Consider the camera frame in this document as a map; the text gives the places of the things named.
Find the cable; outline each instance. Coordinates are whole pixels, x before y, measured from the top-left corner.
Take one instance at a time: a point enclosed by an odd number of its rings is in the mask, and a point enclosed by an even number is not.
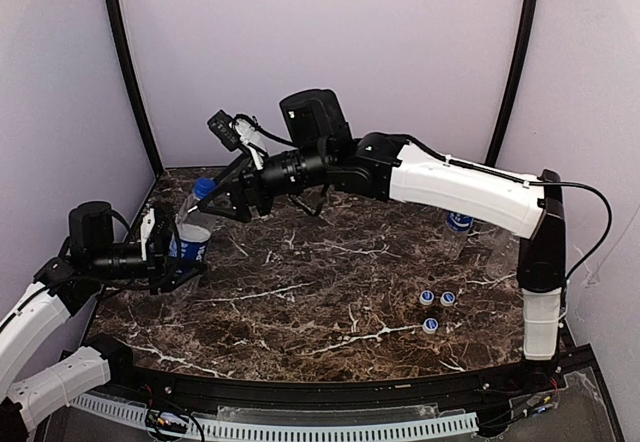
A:
[[[503,429],[503,428],[507,428],[508,426],[513,424],[514,422],[517,422],[518,420],[522,420],[522,419],[528,417],[532,413],[537,413],[536,412],[537,409],[540,409],[542,406],[544,406],[545,404],[548,404],[551,401],[551,396],[547,395],[545,397],[542,397],[538,402],[536,402],[531,407],[528,407],[525,410],[523,410],[519,415],[517,415],[515,417],[512,417],[511,419],[509,419],[509,420],[507,420],[505,422],[498,423],[498,424],[492,424],[492,422],[500,420],[503,417],[509,415],[510,413],[512,413],[512,412],[515,413],[517,410],[520,410],[521,408],[525,407],[526,405],[529,405],[529,402],[531,402],[536,397],[536,395],[537,394],[534,394],[531,397],[529,397],[528,399],[523,400],[519,404],[517,404],[514,407],[510,408],[506,412],[503,412],[502,414],[498,415],[497,417],[494,417],[493,419],[490,419],[490,420],[488,420],[486,422],[483,422],[482,424],[480,424],[480,427],[485,428],[485,429]]]
[[[22,312],[24,310],[24,308],[29,305],[29,303],[35,299],[37,296],[39,296],[41,293],[46,292],[47,290],[52,290],[55,289],[61,285],[64,285],[66,283],[68,283],[69,280],[66,279],[61,279],[58,280],[56,282],[52,282],[49,285],[46,285],[44,287],[40,287],[38,290],[36,290],[33,294],[31,294],[29,297],[27,297],[22,304],[20,304],[16,310],[14,310],[13,312],[11,312],[11,314],[9,314],[9,316],[4,320],[4,322],[2,322],[2,325],[0,325],[0,334],[2,333],[2,331],[4,329],[7,328],[7,326],[9,325],[9,323],[15,318],[16,316],[16,312]]]
[[[274,135],[271,132],[268,132],[266,129],[263,129],[255,117],[249,117],[246,114],[236,114],[236,116],[234,117],[234,120],[236,119],[244,120],[247,124],[249,124],[251,127],[256,129],[256,131],[260,132],[266,138],[271,139],[274,142],[278,142],[279,144],[282,144],[282,145],[288,145],[289,147],[296,147],[296,145],[293,142],[283,139],[282,137],[278,137],[277,135]]]
[[[609,232],[611,231],[611,225],[613,224],[613,210],[611,209],[611,204],[609,203],[605,195],[602,192],[600,192],[598,189],[596,189],[595,187],[591,187],[590,185],[582,184],[579,182],[531,182],[530,185],[542,186],[542,187],[572,187],[576,189],[587,190],[592,194],[597,195],[607,209],[607,225],[604,229],[604,232],[600,236],[600,239],[598,239],[598,241],[593,245],[593,247],[591,247],[591,249],[589,249],[589,251],[587,251],[580,258],[580,260],[578,260],[578,262],[576,262],[573,265],[573,267],[571,267],[569,272],[567,272],[567,275],[565,276],[565,280],[569,280],[571,275],[573,275],[573,273],[578,269],[578,267],[584,264],[589,259],[589,257],[591,257],[593,253],[600,248],[602,243],[605,241],[605,239],[609,235]]]
[[[261,156],[263,157],[269,157],[269,154],[267,153],[266,150],[264,150],[262,147],[258,147],[256,144],[254,144],[253,142],[248,142],[247,145],[249,147],[251,147],[252,149],[254,149],[256,152],[258,152]]]
[[[133,392],[136,393],[138,395],[146,395],[144,392],[142,392],[141,390],[137,390],[137,389],[132,389],[131,387],[127,387],[125,385],[120,385],[120,384],[109,384],[113,387],[118,387],[120,389],[124,389],[127,390],[129,392]],[[171,402],[170,400],[165,399],[164,397],[157,397],[156,395],[153,394],[153,392],[151,391],[151,388],[147,385],[145,386],[146,391],[151,395],[151,399],[150,399],[150,403],[149,406],[151,406],[151,403],[153,403],[153,400],[156,400],[158,402],[167,404],[169,407],[172,407],[174,409],[176,409],[178,412],[180,412],[183,415],[186,415],[187,417],[189,417],[189,419],[191,419],[191,421],[193,422],[193,424],[196,426],[196,428],[198,429],[198,432],[200,434],[200,440],[201,442],[205,442],[205,435],[204,435],[204,429],[202,428],[202,425],[200,425],[200,422],[198,422],[198,419],[196,419],[193,414],[189,411],[187,411],[186,409],[183,409],[182,407],[180,407],[178,404],[175,404],[173,402]]]
[[[527,47],[531,36],[531,28],[533,26],[533,18],[536,10],[536,0],[522,0],[522,10],[520,12],[520,24],[518,25],[518,34],[516,43],[513,47],[513,57],[511,59],[511,67],[509,68],[509,76],[504,88],[502,103],[500,104],[500,112],[496,120],[495,129],[491,136],[491,143],[487,151],[485,165],[491,167],[496,165],[500,148],[507,133],[509,118],[518,92],[518,85],[522,75],[525,58],[527,55]]]
[[[113,209],[109,209],[109,210],[107,210],[107,214],[110,215],[112,218],[116,219],[118,222],[120,222],[122,224],[122,226],[127,231],[127,235],[129,235],[131,233],[131,226],[125,220],[125,218],[120,214],[120,212],[117,212],[117,211],[115,211]]]
[[[506,417],[507,415],[511,414],[512,412],[515,412],[516,410],[521,409],[522,407],[524,407],[525,405],[528,405],[529,402],[531,402],[533,399],[535,398],[535,394],[532,395],[531,397],[529,397],[528,399],[523,400],[522,402],[514,405],[513,407],[511,407],[509,410],[506,410],[505,412],[501,413],[500,415],[497,415],[496,417],[494,417],[493,419],[487,420],[486,422],[483,422],[482,424],[480,424],[480,427],[490,427],[490,424],[492,422],[495,422],[496,420],[500,420],[503,417]]]

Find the bottle label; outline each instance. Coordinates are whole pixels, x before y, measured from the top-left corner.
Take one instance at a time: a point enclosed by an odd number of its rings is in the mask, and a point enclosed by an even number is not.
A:
[[[209,245],[209,239],[204,242],[187,242],[182,240],[180,245],[182,247],[180,255],[183,260],[195,260],[197,262],[202,262],[204,254],[207,251],[207,245]],[[169,246],[170,257],[176,257],[178,255],[176,247],[176,239],[171,239],[171,245]]]
[[[449,212],[447,224],[454,232],[468,232],[471,229],[471,224],[473,224],[473,217],[457,212]]]

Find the black cable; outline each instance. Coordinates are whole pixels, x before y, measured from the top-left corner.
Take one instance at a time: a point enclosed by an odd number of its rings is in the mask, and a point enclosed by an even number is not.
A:
[[[113,209],[109,209],[109,210],[107,210],[107,214],[110,215],[112,218],[116,219],[118,222],[120,222],[122,224],[122,226],[127,231],[127,235],[129,235],[131,233],[131,226],[125,220],[125,218],[120,214],[120,212],[117,212],[117,211],[115,211]]]
[[[27,297],[26,299],[24,299],[24,301],[22,302],[22,304],[20,304],[16,310],[14,310],[13,312],[11,312],[11,314],[9,314],[9,316],[4,320],[4,322],[2,323],[2,325],[0,325],[0,333],[2,333],[2,331],[4,329],[7,328],[7,326],[9,325],[9,323],[15,318],[16,316],[16,312],[21,312],[24,310],[24,308],[29,305],[29,303],[35,299],[38,295],[40,295],[43,292],[46,292],[47,290],[52,290],[55,289],[61,285],[64,285],[66,283],[68,283],[69,280],[68,278],[65,279],[61,279],[61,280],[57,280],[56,282],[52,282],[49,285],[46,285],[44,287],[40,287],[38,290],[36,290],[33,294],[31,294],[29,297]]]
[[[268,132],[266,129],[263,129],[255,117],[252,118],[246,114],[236,114],[236,116],[234,117],[234,120],[235,119],[244,120],[247,124],[249,124],[251,127],[256,129],[257,132],[260,132],[266,138],[271,139],[274,142],[278,142],[279,144],[282,144],[282,145],[288,145],[289,147],[296,147],[296,145],[293,142],[283,139],[282,137],[278,137],[277,135],[274,135],[271,132]]]
[[[62,246],[58,251],[58,257],[64,257],[65,255],[67,255],[67,252],[69,252],[69,247],[71,247],[71,237],[67,236],[64,239],[64,242],[62,242]]]
[[[607,225],[604,229],[604,232],[602,233],[602,236],[600,237],[600,239],[598,239],[598,241],[594,244],[594,246],[591,247],[591,249],[589,249],[589,251],[587,251],[580,258],[580,260],[578,260],[578,262],[576,262],[573,265],[573,267],[571,267],[569,272],[567,272],[567,275],[565,276],[565,280],[569,280],[571,275],[573,275],[573,273],[578,269],[578,267],[584,264],[587,261],[587,259],[589,259],[589,257],[591,257],[593,253],[600,248],[602,243],[605,241],[605,239],[609,235],[609,232],[611,231],[611,225],[613,224],[613,210],[611,209],[611,204],[609,203],[605,195],[602,192],[600,192],[598,189],[596,189],[595,187],[591,187],[590,185],[587,185],[587,184],[581,184],[579,182],[531,182],[530,185],[543,186],[543,187],[573,187],[576,189],[587,190],[592,194],[597,195],[607,209]]]
[[[493,428],[491,427],[491,423],[495,422],[496,420],[500,420],[503,417],[506,417],[507,415],[510,415],[512,412],[515,412],[516,410],[520,410],[521,408],[523,408],[525,405],[528,405],[529,402],[531,402],[534,398],[535,398],[535,394],[532,395],[531,397],[523,400],[522,402],[514,405],[513,407],[510,407],[509,410],[504,411],[503,413],[501,413],[500,415],[497,415],[496,417],[494,417],[493,419],[487,420],[486,422],[483,422],[482,424],[480,424],[480,427],[487,427],[487,428]]]
[[[445,162],[447,160],[446,157],[444,155],[442,155],[440,152],[437,152],[437,151],[433,150],[431,147],[426,145],[421,140],[418,140],[413,135],[409,135],[409,134],[389,134],[388,136],[389,137],[395,137],[395,138],[398,138],[398,139],[403,139],[404,141],[408,140],[409,142],[412,142],[414,145],[416,145],[418,148],[420,148],[420,150],[422,150],[423,152],[426,152],[428,155],[430,155],[434,159],[439,160],[440,162]]]
[[[120,385],[120,384],[109,384],[109,385],[111,385],[113,387],[117,387],[119,389],[127,390],[129,392],[133,392],[133,393],[138,394],[138,395],[148,396],[148,394],[146,392],[143,392],[142,390],[132,389],[131,387],[127,387],[126,385]],[[155,394],[151,394],[151,397],[152,397],[153,400],[157,400],[160,403],[164,403],[164,404],[168,405],[169,407],[174,408],[175,410],[177,410],[181,414],[186,415],[187,417],[189,417],[189,419],[191,419],[191,421],[194,423],[194,425],[198,429],[198,432],[200,433],[201,442],[205,442],[204,429],[202,428],[202,425],[200,425],[200,422],[198,422],[198,419],[196,419],[191,412],[187,411],[186,409],[183,409],[178,404],[176,404],[174,402],[171,402],[170,400],[167,400],[164,397],[158,397]]]
[[[504,95],[502,96],[502,103],[500,104],[500,112],[498,113],[498,119],[496,120],[496,126],[491,137],[491,143],[489,144],[489,150],[487,151],[487,158],[485,160],[485,165],[490,167],[494,167],[496,165],[498,155],[500,154],[500,148],[504,141],[504,136],[507,133],[507,126],[509,125],[513,104],[516,100],[518,85],[520,83],[520,77],[522,76],[522,69],[524,68],[524,61],[527,55],[529,38],[531,37],[536,1],[537,0],[522,0],[520,24],[518,25],[518,35],[516,36],[516,43],[513,48],[513,57],[511,59],[511,67],[509,68],[509,76],[507,77]]]
[[[253,142],[249,142],[247,144],[249,147],[251,147],[252,149],[254,149],[256,152],[258,152],[261,156],[263,157],[269,157],[269,154],[267,153],[266,150],[264,150],[262,147],[258,147],[256,144],[254,144]]]

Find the wire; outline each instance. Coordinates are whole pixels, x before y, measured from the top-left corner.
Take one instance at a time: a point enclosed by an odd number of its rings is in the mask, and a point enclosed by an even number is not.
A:
[[[4,320],[4,322],[2,322],[2,325],[0,325],[0,333],[2,333],[2,331],[4,329],[7,328],[7,326],[9,325],[9,323],[15,318],[16,313],[17,312],[22,312],[24,310],[24,308],[29,305],[29,303],[35,299],[37,296],[39,296],[41,293],[46,292],[47,290],[52,290],[55,289],[61,285],[64,285],[66,283],[68,283],[69,280],[67,279],[61,279],[61,280],[57,280],[56,282],[52,282],[49,285],[46,285],[44,287],[40,287],[38,290],[36,290],[33,294],[31,294],[29,297],[27,297],[26,299],[24,299],[24,301],[22,302],[22,304],[20,304],[16,310],[14,310],[11,314],[9,314],[9,316]]]
[[[142,392],[142,390],[132,389],[131,387],[127,387],[126,385],[120,385],[120,384],[109,384],[109,385],[111,385],[113,387],[118,387],[120,389],[127,390],[129,392],[136,393],[138,395],[147,395],[145,392]],[[205,442],[204,429],[202,428],[202,425],[200,425],[200,422],[198,422],[198,419],[196,419],[191,412],[187,411],[186,409],[183,409],[178,404],[175,404],[175,403],[171,402],[170,400],[165,399],[164,397],[157,397],[156,395],[153,394],[153,391],[151,390],[151,387],[149,387],[148,385],[145,384],[143,387],[144,387],[145,391],[148,392],[151,395],[151,401],[150,401],[151,403],[153,403],[154,400],[157,401],[157,402],[160,402],[160,403],[164,403],[164,404],[168,405],[169,407],[174,408],[175,410],[177,410],[181,414],[186,415],[187,417],[189,417],[189,419],[193,422],[193,424],[198,429],[198,432],[200,434],[200,441],[201,442]]]
[[[517,422],[518,420],[522,420],[522,419],[528,417],[536,409],[542,407],[543,405],[545,405],[545,404],[547,404],[547,403],[549,403],[551,401],[551,397],[550,396],[542,397],[538,402],[536,402],[531,407],[528,407],[525,410],[523,410],[519,415],[517,415],[515,417],[512,417],[511,419],[509,419],[509,420],[507,420],[505,422],[498,423],[498,424],[492,424],[492,422],[500,420],[503,417],[509,415],[510,413],[512,413],[512,412],[515,413],[517,410],[520,410],[523,407],[529,405],[529,402],[531,402],[536,396],[537,396],[537,394],[534,394],[531,397],[529,397],[528,399],[520,402],[519,404],[515,405],[511,409],[507,410],[506,412],[503,412],[502,414],[498,415],[497,417],[494,417],[493,419],[490,419],[490,420],[488,420],[486,422],[483,422],[482,424],[480,424],[480,427],[485,428],[485,429],[503,429],[503,428],[507,428],[511,424],[513,424],[514,422]]]
[[[587,190],[592,194],[597,195],[607,209],[607,225],[604,229],[604,232],[602,233],[598,241],[593,245],[593,247],[591,247],[591,249],[589,249],[589,251],[587,251],[580,258],[580,260],[578,260],[578,262],[576,262],[573,265],[573,267],[571,267],[569,272],[567,272],[567,275],[565,276],[565,280],[569,280],[569,278],[578,269],[578,267],[584,264],[589,259],[589,257],[591,257],[593,253],[600,248],[602,243],[605,241],[605,239],[609,235],[609,232],[611,231],[611,225],[613,224],[613,210],[611,209],[611,204],[609,203],[605,195],[602,192],[600,192],[598,189],[591,187],[590,185],[581,184],[579,182],[531,182],[530,185],[543,186],[543,187],[572,187],[576,189]]]
[[[283,139],[282,137],[278,137],[277,135],[274,135],[271,132],[268,132],[267,130],[263,129],[255,117],[249,117],[246,114],[236,114],[236,116],[234,117],[234,120],[237,120],[237,119],[244,120],[247,124],[249,124],[251,127],[256,129],[256,131],[260,132],[266,138],[271,139],[274,142],[278,142],[279,144],[282,144],[282,145],[288,145],[289,147],[296,147],[296,145],[293,142]]]
[[[248,142],[247,145],[251,147],[253,150],[255,150],[256,152],[258,152],[261,156],[269,157],[269,153],[266,150],[264,150],[262,147],[258,147],[253,142]]]
[[[113,209],[109,209],[109,210],[107,210],[107,214],[110,215],[112,218],[116,219],[118,222],[120,222],[122,224],[122,226],[127,231],[127,235],[129,235],[131,233],[131,226],[126,221],[126,219],[120,214],[120,212],[117,212],[117,211],[115,211]]]
[[[525,399],[522,402],[514,405],[509,410],[504,411],[500,415],[495,416],[493,419],[490,419],[490,420],[487,420],[486,422],[483,422],[482,424],[480,424],[480,426],[481,427],[490,427],[490,424],[492,422],[495,422],[496,420],[500,420],[503,417],[506,417],[507,415],[511,414],[512,412],[515,412],[516,410],[519,410],[519,409],[523,408],[525,405],[528,405],[529,402],[531,402],[534,398],[535,398],[535,394],[532,395],[531,397],[529,397],[528,399]]]

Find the black frame pole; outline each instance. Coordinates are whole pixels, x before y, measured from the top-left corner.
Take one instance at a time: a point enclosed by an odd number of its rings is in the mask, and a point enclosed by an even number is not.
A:
[[[500,112],[496,127],[491,137],[491,144],[487,152],[487,158],[484,164],[489,167],[495,167],[502,148],[504,136],[507,133],[507,126],[511,118],[511,111],[516,100],[518,85],[520,84],[520,76],[524,67],[524,60],[527,55],[527,47],[529,46],[529,37],[531,36],[531,27],[533,26],[533,15],[536,10],[537,0],[523,0],[522,12],[520,14],[520,25],[518,26],[518,35],[516,37],[516,45],[513,49],[513,58],[511,59],[511,68],[509,69],[509,77],[507,85],[504,89]]]
[[[140,137],[142,138],[142,143],[144,144],[145,151],[147,152],[149,163],[151,164],[153,173],[157,178],[164,172],[164,167],[162,165],[162,160],[160,159],[158,147],[156,146],[156,142],[153,138],[153,133],[151,132],[149,118],[147,117],[147,113],[144,109],[140,87],[138,86],[138,79],[136,78],[136,73],[133,68],[127,34],[124,30],[120,0],[105,0],[105,3],[107,5],[107,12],[109,13],[113,42],[115,43],[118,60],[120,61],[122,78],[124,79],[127,94],[129,95],[129,102],[133,109],[133,115],[136,119],[136,124],[138,125]]]

